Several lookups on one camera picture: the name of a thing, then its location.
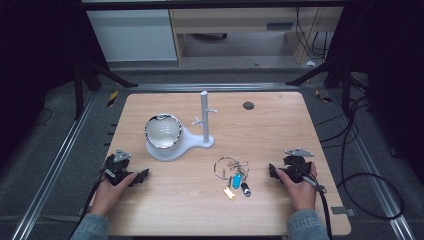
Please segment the grey metal bracket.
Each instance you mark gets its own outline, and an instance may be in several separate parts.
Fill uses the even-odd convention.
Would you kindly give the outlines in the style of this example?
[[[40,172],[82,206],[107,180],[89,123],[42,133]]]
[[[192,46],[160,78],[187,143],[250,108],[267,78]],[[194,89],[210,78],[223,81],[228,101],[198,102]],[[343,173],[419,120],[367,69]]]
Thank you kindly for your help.
[[[357,215],[356,211],[353,208],[346,208],[344,206],[332,206],[331,211],[334,215],[345,214],[348,217]]]

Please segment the white cabinet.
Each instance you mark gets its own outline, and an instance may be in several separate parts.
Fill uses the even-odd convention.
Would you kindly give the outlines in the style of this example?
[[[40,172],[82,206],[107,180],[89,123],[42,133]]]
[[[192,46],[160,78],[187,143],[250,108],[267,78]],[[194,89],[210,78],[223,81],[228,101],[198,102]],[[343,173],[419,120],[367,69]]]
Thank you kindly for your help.
[[[88,11],[108,62],[175,61],[167,10]]]

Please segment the key bunch with coloured tags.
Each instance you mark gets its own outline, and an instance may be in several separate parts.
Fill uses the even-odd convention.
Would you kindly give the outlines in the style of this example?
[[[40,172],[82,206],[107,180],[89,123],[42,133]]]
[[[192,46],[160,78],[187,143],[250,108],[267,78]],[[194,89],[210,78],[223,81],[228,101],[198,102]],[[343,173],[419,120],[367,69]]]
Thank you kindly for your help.
[[[236,190],[240,190],[244,197],[250,197],[252,195],[247,183],[250,172],[248,165],[248,162],[241,162],[229,156],[221,157],[214,163],[214,174],[219,179],[227,182],[223,192],[229,200],[236,199]]]

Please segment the light wooden desk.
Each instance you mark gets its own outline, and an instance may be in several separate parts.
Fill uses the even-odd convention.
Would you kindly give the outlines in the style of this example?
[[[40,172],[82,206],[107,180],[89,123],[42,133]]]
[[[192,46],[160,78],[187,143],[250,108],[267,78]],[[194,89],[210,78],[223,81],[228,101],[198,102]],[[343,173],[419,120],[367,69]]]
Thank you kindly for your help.
[[[180,38],[186,34],[233,32],[284,32],[298,64],[318,32],[334,32],[342,7],[223,8],[170,10],[178,59],[182,58]]]

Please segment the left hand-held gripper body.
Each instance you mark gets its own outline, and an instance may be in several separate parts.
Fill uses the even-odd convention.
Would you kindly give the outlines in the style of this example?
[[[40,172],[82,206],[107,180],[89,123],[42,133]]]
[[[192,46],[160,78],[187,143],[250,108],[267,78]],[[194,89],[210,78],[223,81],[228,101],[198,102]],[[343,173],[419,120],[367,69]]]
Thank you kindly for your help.
[[[130,175],[130,172],[127,171],[127,166],[131,157],[132,155],[130,153],[117,149],[114,154],[106,158],[105,177],[113,186],[118,185],[124,178]]]

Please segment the black metal stand legs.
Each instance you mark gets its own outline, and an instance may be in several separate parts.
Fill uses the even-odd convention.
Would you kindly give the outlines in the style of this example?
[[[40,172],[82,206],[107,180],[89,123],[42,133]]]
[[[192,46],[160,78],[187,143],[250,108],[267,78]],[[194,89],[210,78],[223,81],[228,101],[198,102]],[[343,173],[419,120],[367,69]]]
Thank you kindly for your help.
[[[327,77],[324,81],[324,85],[327,88],[335,88],[339,83],[342,83],[342,97],[341,105],[342,109],[349,114],[350,113],[350,86],[351,86],[351,66],[348,60],[342,60],[341,58],[332,58],[326,60],[320,66],[307,72],[303,76],[287,82],[287,85],[299,86],[306,82],[312,77],[327,72]]]
[[[73,75],[76,102],[76,120],[82,116],[84,111],[83,84],[86,84],[90,91],[99,90],[101,83],[98,79],[98,75],[103,75],[125,88],[137,87],[137,84],[128,82],[118,75],[112,73],[110,70],[107,70],[106,68],[88,60],[81,60],[79,63],[77,63],[74,67]]]

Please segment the aluminium floor rail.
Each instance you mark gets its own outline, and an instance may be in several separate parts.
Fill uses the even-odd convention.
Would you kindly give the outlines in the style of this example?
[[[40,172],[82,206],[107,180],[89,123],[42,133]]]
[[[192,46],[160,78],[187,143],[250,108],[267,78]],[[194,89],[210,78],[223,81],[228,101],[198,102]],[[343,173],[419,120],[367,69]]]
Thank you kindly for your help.
[[[75,141],[84,125],[86,118],[92,108],[96,92],[88,92],[87,99],[83,101],[83,110],[81,115],[73,121],[70,130],[68,131],[64,141],[62,142],[48,172],[37,190],[31,204],[25,214],[20,218],[20,221],[14,231],[11,240],[27,240],[33,227],[36,224],[40,213],[50,196],[50,193],[55,185],[62,168],[71,152]]]
[[[131,87],[132,91],[143,93],[172,93],[172,92],[250,92],[250,91],[297,91],[298,86],[286,83],[194,83],[194,84],[139,84]]]
[[[349,240],[417,240],[404,216],[406,197],[399,176],[390,175],[393,162],[384,134],[365,101],[352,103],[356,109],[347,114],[341,105],[341,94],[330,93],[341,121],[348,127],[341,141],[340,191],[342,200],[357,213],[348,217]]]

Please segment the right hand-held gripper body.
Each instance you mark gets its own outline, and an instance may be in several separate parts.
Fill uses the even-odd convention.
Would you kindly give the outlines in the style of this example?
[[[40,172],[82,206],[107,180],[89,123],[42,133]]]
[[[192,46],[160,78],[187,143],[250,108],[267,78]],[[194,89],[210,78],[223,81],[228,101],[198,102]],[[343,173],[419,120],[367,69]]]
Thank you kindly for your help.
[[[287,156],[283,159],[286,168],[284,172],[294,183],[300,183],[311,173],[312,162],[307,162],[306,157],[313,157],[314,154],[297,148],[294,150],[285,150]]]

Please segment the yellow black hazard tape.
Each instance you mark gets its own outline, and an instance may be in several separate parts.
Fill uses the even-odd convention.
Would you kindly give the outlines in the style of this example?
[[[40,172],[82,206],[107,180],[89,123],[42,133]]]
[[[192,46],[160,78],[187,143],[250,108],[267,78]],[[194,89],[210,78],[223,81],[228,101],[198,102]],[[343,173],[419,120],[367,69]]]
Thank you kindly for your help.
[[[320,101],[322,101],[322,102],[325,102],[325,103],[331,103],[332,102],[332,99],[331,98],[329,98],[329,97],[323,97],[321,95],[321,93],[320,93],[319,90],[314,90],[314,94],[315,94],[315,97],[317,99],[319,99]]]
[[[111,107],[111,106],[113,106],[113,104],[114,104],[114,102],[115,102],[115,100],[116,100],[116,98],[117,98],[117,96],[118,96],[118,91],[113,91],[112,93],[111,93],[111,95],[110,95],[110,97],[109,97],[109,100],[108,100],[108,102],[107,102],[107,107]]]

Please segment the white stand with pegs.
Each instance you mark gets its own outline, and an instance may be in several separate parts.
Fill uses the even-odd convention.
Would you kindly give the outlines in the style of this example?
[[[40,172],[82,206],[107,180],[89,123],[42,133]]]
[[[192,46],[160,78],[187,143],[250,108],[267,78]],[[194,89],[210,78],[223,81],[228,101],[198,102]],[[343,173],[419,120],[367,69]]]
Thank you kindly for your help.
[[[187,151],[194,148],[211,148],[215,143],[215,138],[209,131],[209,114],[216,113],[216,110],[210,109],[208,105],[208,92],[200,93],[201,114],[200,119],[196,118],[194,125],[202,127],[202,134],[196,135],[190,132],[182,123],[182,135],[178,143],[171,149],[156,149],[150,146],[146,139],[147,152],[156,160],[170,162],[183,156]]]

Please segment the person's right hand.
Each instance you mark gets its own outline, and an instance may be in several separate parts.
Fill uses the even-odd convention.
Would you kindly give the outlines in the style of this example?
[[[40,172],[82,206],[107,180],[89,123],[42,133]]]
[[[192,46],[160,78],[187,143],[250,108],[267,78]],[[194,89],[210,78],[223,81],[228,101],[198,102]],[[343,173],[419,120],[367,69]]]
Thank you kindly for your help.
[[[276,173],[287,189],[295,211],[315,209],[316,190],[310,183],[305,181],[294,183],[290,177],[280,169],[276,169]]]

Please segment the shiny silver metal bowl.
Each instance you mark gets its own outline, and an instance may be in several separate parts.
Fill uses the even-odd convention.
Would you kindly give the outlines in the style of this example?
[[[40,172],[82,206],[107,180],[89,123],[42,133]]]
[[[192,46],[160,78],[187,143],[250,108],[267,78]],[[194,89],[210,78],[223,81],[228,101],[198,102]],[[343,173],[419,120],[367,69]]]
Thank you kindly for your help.
[[[151,117],[144,130],[147,142],[156,149],[171,149],[182,135],[181,122],[171,114],[158,114]]]

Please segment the person's left hand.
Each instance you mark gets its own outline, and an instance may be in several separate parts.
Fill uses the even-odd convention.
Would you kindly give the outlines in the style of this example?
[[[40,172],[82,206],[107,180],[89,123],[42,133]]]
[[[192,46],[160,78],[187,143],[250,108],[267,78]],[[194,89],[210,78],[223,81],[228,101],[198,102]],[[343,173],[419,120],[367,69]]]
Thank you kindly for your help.
[[[108,179],[103,180],[96,190],[90,213],[107,217],[136,176],[136,173],[131,173],[116,186],[111,184]]]

